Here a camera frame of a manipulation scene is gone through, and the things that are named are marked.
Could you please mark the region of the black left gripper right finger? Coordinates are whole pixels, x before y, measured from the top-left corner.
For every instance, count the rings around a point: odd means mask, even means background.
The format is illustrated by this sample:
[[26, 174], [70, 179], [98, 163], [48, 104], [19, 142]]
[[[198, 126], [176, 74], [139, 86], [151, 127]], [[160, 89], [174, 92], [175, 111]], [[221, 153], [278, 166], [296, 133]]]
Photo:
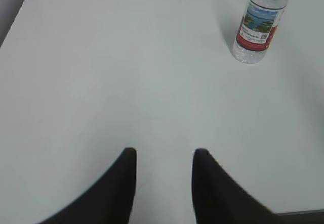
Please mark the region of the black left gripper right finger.
[[207, 149], [194, 152], [191, 195], [197, 223], [278, 223], [278, 216], [241, 188]]

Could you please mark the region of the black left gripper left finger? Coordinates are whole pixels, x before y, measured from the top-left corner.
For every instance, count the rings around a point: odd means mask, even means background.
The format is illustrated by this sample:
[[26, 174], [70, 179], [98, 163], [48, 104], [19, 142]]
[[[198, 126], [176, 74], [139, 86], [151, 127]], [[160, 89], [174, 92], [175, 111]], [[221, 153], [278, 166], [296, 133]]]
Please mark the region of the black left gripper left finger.
[[125, 148], [88, 190], [42, 223], [128, 223], [136, 177], [137, 152]]

